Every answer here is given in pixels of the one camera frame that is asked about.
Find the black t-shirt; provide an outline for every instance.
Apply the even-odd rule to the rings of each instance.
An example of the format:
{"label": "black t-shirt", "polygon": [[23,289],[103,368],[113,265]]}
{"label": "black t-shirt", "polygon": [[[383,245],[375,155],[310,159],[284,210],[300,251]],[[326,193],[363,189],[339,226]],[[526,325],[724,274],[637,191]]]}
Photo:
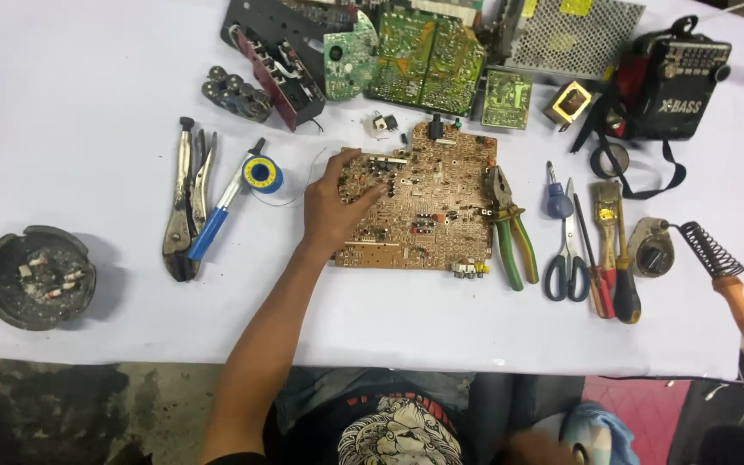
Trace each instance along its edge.
{"label": "black t-shirt", "polygon": [[[359,388],[316,407],[295,423],[284,463],[461,465],[460,416],[410,384]],[[208,465],[264,465],[258,453],[236,453]]]}

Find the perforated metal cover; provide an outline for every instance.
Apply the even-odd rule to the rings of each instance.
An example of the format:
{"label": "perforated metal cover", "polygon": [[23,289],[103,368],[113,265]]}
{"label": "perforated metal cover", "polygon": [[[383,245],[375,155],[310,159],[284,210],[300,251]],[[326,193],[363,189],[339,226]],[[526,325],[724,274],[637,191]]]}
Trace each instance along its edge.
{"label": "perforated metal cover", "polygon": [[602,80],[618,62],[623,44],[630,39],[644,5],[593,0],[587,16],[560,11],[564,0],[538,0],[532,17],[530,3],[509,0],[502,31],[504,66],[542,73]]}

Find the stained floor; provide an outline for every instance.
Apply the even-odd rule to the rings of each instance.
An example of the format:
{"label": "stained floor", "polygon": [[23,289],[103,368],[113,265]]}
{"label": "stained floor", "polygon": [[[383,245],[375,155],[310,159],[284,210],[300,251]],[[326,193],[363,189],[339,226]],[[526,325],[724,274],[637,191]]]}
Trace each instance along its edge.
{"label": "stained floor", "polygon": [[0,464],[193,463],[218,371],[0,361]]}

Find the screwdriver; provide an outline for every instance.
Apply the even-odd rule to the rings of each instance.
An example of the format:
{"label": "screwdriver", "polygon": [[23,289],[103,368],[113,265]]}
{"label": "screwdriver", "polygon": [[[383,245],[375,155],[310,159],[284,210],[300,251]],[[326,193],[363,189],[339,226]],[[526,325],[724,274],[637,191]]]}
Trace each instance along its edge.
{"label": "screwdriver", "polygon": [[222,223],[226,221],[228,209],[232,206],[234,197],[240,194],[240,191],[243,190],[243,165],[248,159],[255,155],[259,155],[260,151],[263,150],[265,143],[266,140],[261,138],[257,142],[257,145],[255,145],[253,149],[249,149],[243,157],[243,162],[240,163],[240,167],[237,168],[237,172],[234,174],[234,177],[232,177],[232,181],[228,184],[228,187],[226,187],[226,191],[223,192],[220,201],[217,202],[217,205],[212,210],[212,214],[208,217],[206,225],[202,227],[200,235],[194,239],[194,243],[191,244],[191,249],[189,249],[189,259],[193,261],[201,261],[202,256],[206,254],[208,247],[212,245],[214,237],[217,236],[217,231],[220,231]]}
{"label": "screwdriver", "polygon": [[575,200],[576,214],[579,216],[579,223],[581,224],[581,233],[584,236],[584,247],[587,248],[587,255],[590,258],[590,296],[593,299],[594,309],[601,318],[616,318],[614,303],[610,300],[610,290],[605,280],[602,279],[602,269],[596,267],[596,260],[593,258],[593,248],[590,247],[587,226],[584,224],[584,215],[581,213],[579,195],[573,194],[573,200]]}
{"label": "screwdriver", "polygon": [[619,256],[616,258],[616,295],[614,310],[621,322],[634,324],[642,316],[642,300],[636,293],[633,280],[633,264],[627,256],[625,241],[625,219],[622,210],[622,194],[619,194]]}
{"label": "screwdriver", "polygon": [[564,193],[561,183],[555,180],[555,170],[550,162],[547,162],[547,173],[550,175],[550,185],[547,186],[547,194],[550,196],[547,200],[547,214],[555,219],[565,219],[573,215],[573,203]]}

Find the brown circuit board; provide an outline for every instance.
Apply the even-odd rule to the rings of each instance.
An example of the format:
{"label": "brown circuit board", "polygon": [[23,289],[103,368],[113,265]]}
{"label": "brown circuit board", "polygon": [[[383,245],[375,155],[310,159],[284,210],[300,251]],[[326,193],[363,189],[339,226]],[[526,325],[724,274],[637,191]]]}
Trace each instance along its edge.
{"label": "brown circuit board", "polygon": [[494,138],[452,125],[432,141],[422,122],[413,130],[410,152],[363,153],[344,167],[338,181],[342,200],[352,202],[381,183],[389,191],[360,220],[335,264],[449,270],[465,259],[483,265],[492,255],[484,173],[495,165],[497,147]]}

